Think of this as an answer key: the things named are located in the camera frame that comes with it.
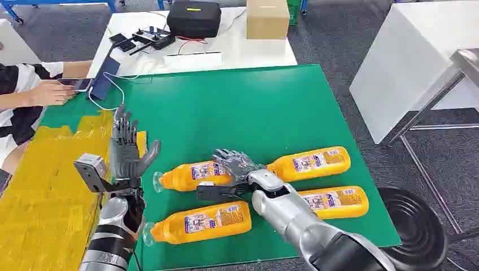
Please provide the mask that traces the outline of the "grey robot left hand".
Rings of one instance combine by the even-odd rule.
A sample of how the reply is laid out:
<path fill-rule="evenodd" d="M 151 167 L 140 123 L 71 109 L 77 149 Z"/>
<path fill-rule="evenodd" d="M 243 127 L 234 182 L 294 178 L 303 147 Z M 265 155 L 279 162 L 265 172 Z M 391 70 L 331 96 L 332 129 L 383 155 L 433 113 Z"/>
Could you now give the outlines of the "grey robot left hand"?
<path fill-rule="evenodd" d="M 116 179 L 140 178 L 161 150 L 161 141 L 154 140 L 148 152 L 140 156 L 137 145 L 138 120 L 131 121 L 131 115 L 124 104 L 114 113 L 109 156 L 111 173 Z"/>

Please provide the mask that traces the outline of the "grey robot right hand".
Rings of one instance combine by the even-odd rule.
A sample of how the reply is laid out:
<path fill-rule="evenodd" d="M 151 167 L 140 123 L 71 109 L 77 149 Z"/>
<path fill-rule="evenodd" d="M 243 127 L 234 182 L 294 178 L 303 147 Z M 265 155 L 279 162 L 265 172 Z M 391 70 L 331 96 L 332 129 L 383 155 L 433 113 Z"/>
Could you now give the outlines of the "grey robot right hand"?
<path fill-rule="evenodd" d="M 265 165 L 256 163 L 245 153 L 235 150 L 215 149 L 212 157 L 234 179 L 234 183 L 248 182 L 251 172 L 266 169 Z"/>

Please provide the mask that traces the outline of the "person's hand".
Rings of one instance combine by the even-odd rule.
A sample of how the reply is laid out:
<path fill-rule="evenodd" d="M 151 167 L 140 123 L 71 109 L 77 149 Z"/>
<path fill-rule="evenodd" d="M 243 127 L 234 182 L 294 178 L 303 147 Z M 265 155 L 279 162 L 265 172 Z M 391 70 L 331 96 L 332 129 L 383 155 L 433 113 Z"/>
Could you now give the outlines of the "person's hand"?
<path fill-rule="evenodd" d="M 72 86 L 63 85 L 59 81 L 42 81 L 27 92 L 27 106 L 60 106 L 74 98 L 77 91 Z"/>

